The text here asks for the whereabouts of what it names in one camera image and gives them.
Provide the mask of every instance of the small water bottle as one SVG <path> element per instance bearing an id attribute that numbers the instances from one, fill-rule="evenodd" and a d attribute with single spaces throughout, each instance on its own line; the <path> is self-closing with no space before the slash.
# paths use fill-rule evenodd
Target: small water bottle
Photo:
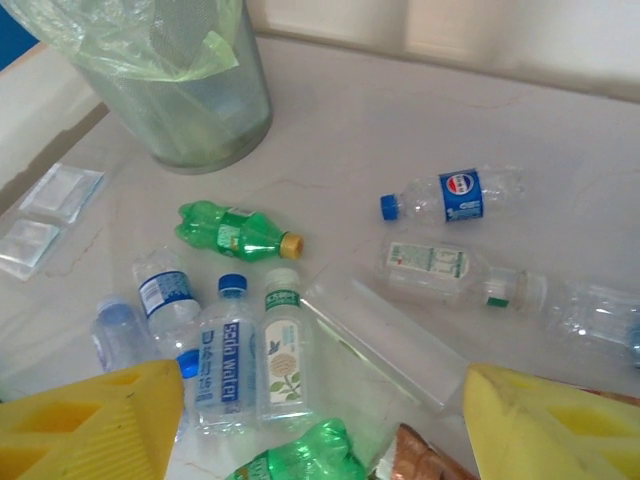
<path id="1" fill-rule="evenodd" d="M 466 247 L 411 232 L 385 239 L 376 274 L 392 292 L 452 307 L 488 305 L 533 315 L 547 297 L 547 280 L 541 275 L 494 267 Z"/>
<path id="2" fill-rule="evenodd" d="M 205 431 L 239 432 L 255 420 L 257 322 L 246 300 L 247 279 L 220 277 L 220 298 L 198 317 L 200 368 L 195 407 Z"/>
<path id="3" fill-rule="evenodd" d="M 577 348 L 625 356 L 640 367 L 640 295 L 585 282 L 568 282 L 552 292 L 550 333 Z"/>
<path id="4" fill-rule="evenodd" d="M 293 419 L 311 414 L 309 340 L 300 309 L 300 277 L 290 268 L 267 274 L 266 314 L 260 325 L 257 393 L 261 421 Z"/>
<path id="5" fill-rule="evenodd" d="M 100 301 L 91 337 L 105 372 L 161 358 L 146 321 L 120 295 L 109 295 Z"/>
<path id="6" fill-rule="evenodd" d="M 201 308 L 177 255 L 168 247 L 155 250 L 136 260 L 133 275 L 149 331 L 163 358 L 178 359 L 183 374 L 195 376 L 198 330 L 194 320 Z"/>
<path id="7" fill-rule="evenodd" d="M 380 198 L 382 217 L 438 224 L 502 213 L 522 197 L 521 176 L 516 167 L 487 166 L 414 180 L 404 192 Z"/>

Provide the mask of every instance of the blue label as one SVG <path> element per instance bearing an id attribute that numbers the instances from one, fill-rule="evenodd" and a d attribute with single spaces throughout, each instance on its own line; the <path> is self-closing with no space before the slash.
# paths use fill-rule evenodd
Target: blue label
<path id="1" fill-rule="evenodd" d="M 482 187 L 475 168 L 440 175 L 447 222 L 482 218 Z"/>
<path id="2" fill-rule="evenodd" d="M 227 323 L 222 339 L 222 387 L 220 401 L 238 401 L 238 377 L 240 360 L 240 324 Z"/>
<path id="3" fill-rule="evenodd" d="M 200 334 L 200 365 L 198 368 L 198 393 L 196 405 L 209 405 L 213 401 L 213 339 L 215 330 Z"/>
<path id="4" fill-rule="evenodd" d="M 184 272 L 160 273 L 140 286 L 140 300 L 147 317 L 165 305 L 193 300 L 189 278 Z"/>

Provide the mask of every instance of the plastic packaging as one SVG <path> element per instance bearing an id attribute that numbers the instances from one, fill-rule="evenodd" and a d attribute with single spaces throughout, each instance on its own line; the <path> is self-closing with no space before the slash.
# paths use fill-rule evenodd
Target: plastic packaging
<path id="1" fill-rule="evenodd" d="M 640 367 L 640 295 L 569 282 L 554 288 L 546 310 L 555 340 L 606 356 L 630 357 Z"/>
<path id="2" fill-rule="evenodd" d="M 155 250 L 136 260 L 133 275 L 160 353 L 164 358 L 177 359 L 185 378 L 194 377 L 198 373 L 194 320 L 201 309 L 177 255 L 168 247 Z"/>
<path id="3" fill-rule="evenodd" d="M 60 232 L 55 225 L 17 219 L 0 239 L 0 269 L 22 281 L 28 280 Z"/>
<path id="4" fill-rule="evenodd" d="M 260 324 L 257 364 L 262 369 L 257 391 L 258 418 L 294 419 L 311 414 L 309 319 L 300 308 L 300 277 L 290 268 L 266 277 L 265 311 Z"/>
<path id="5" fill-rule="evenodd" d="M 102 172 L 56 163 L 33 186 L 20 210 L 74 223 L 102 178 Z"/>
<path id="6" fill-rule="evenodd" d="M 400 424 L 375 461 L 370 480 L 478 480 L 458 462 Z"/>
<path id="7" fill-rule="evenodd" d="M 271 125 L 242 0 L 0 0 L 65 55 L 162 165 L 223 168 Z"/>
<path id="8" fill-rule="evenodd" d="M 329 265 L 306 290 L 303 303 L 321 327 L 418 405 L 432 414 L 443 412 L 469 362 L 374 293 L 362 280 L 369 276 Z"/>
<path id="9" fill-rule="evenodd" d="M 414 180 L 400 194 L 380 198 L 382 217 L 437 224 L 482 218 L 512 208 L 523 194 L 516 167 L 481 167 Z"/>
<path id="10" fill-rule="evenodd" d="M 261 453 L 225 480 L 364 480 L 342 420 L 325 420 L 302 437 Z"/>
<path id="11" fill-rule="evenodd" d="M 260 212 L 221 207 L 202 200 L 180 207 L 176 235 L 194 248 L 208 248 L 247 262 L 280 256 L 297 259 L 304 241 L 282 232 Z"/>
<path id="12" fill-rule="evenodd" d="M 547 297 L 547 280 L 541 275 L 490 266 L 466 247 L 411 231 L 385 238 L 376 275 L 391 291 L 452 307 L 489 305 L 533 315 Z"/>
<path id="13" fill-rule="evenodd" d="M 220 299 L 198 317 L 195 406 L 205 430 L 243 431 L 256 415 L 257 322 L 245 298 L 245 277 L 233 273 L 220 277 L 218 291 Z"/>
<path id="14" fill-rule="evenodd" d="M 100 301 L 97 310 L 91 337 L 105 372 L 160 359 L 146 320 L 123 297 L 109 295 Z"/>

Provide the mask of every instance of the water bottle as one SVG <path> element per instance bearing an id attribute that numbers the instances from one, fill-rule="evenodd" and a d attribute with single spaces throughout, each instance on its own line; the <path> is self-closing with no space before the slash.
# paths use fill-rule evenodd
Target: water bottle
<path id="1" fill-rule="evenodd" d="M 265 310 L 258 345 L 260 382 L 258 418 L 262 421 L 311 414 L 308 319 L 300 309 L 300 277 L 290 268 L 276 268 L 266 277 Z"/>
<path id="2" fill-rule="evenodd" d="M 516 167 L 487 166 L 414 180 L 404 192 L 380 197 L 382 217 L 437 224 L 502 213 L 521 198 L 521 176 Z"/>
<path id="3" fill-rule="evenodd" d="M 205 431 L 240 432 L 255 420 L 257 322 L 246 300 L 247 279 L 220 277 L 220 298 L 200 317 L 200 368 L 195 407 Z"/>
<path id="4" fill-rule="evenodd" d="M 640 368 L 640 295 L 567 282 L 554 289 L 547 313 L 554 337 L 607 356 L 626 349 Z"/>
<path id="5" fill-rule="evenodd" d="M 160 358 L 146 321 L 120 295 L 109 295 L 100 301 L 91 337 L 105 372 Z"/>
<path id="6" fill-rule="evenodd" d="M 267 450 L 225 480 L 364 480 L 366 470 L 353 452 L 342 420 L 332 418 L 302 437 Z"/>
<path id="7" fill-rule="evenodd" d="M 385 239 L 376 274 L 392 292 L 452 307 L 488 305 L 533 315 L 547 297 L 541 275 L 494 267 L 469 248 L 411 232 Z"/>
<path id="8" fill-rule="evenodd" d="M 180 207 L 182 223 L 176 235 L 194 248 L 255 262 L 272 257 L 298 259 L 304 247 L 300 235 L 280 230 L 265 214 L 221 207 L 205 200 Z"/>
<path id="9" fill-rule="evenodd" d="M 160 353 L 164 358 L 176 358 L 185 378 L 195 376 L 198 331 L 194 319 L 201 309 L 177 255 L 168 247 L 155 250 L 136 260 L 133 275 Z"/>

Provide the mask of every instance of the green plastic bottle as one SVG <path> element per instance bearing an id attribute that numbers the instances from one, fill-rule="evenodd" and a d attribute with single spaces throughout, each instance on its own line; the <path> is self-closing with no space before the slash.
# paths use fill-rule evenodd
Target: green plastic bottle
<path id="1" fill-rule="evenodd" d="M 296 260 L 304 247 L 300 235 L 281 231 L 260 212 L 201 200 L 182 205 L 179 213 L 176 235 L 194 248 L 255 262 L 276 256 Z"/>
<path id="2" fill-rule="evenodd" d="M 311 427 L 298 440 L 261 453 L 225 480 L 364 480 L 365 469 L 338 418 Z"/>

